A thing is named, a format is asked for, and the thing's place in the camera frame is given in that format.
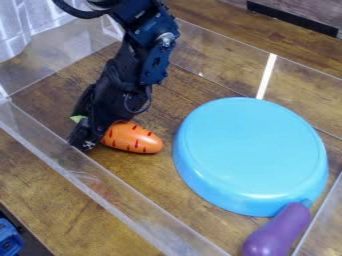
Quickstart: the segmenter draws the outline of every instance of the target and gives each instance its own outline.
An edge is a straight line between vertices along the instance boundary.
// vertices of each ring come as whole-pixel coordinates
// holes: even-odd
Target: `blue plate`
[[[327,156],[311,125],[285,107],[224,98],[195,109],[178,130],[172,157],[190,188],[235,213],[271,217],[319,197]]]

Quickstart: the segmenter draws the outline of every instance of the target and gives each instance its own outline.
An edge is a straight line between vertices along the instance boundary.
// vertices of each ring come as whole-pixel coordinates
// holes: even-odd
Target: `toy carrot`
[[[158,153],[163,149],[162,139],[132,122],[114,123],[101,138],[101,144],[143,154]]]

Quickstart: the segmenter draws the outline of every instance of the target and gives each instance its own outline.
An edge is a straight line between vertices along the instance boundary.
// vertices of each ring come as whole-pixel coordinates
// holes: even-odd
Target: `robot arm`
[[[130,120],[151,105],[152,85],[167,77],[178,25],[159,0],[87,0],[91,12],[52,0],[71,15],[89,19],[108,14],[126,34],[116,56],[85,89],[72,116],[84,116],[69,135],[69,144],[87,151],[99,143],[112,123]]]

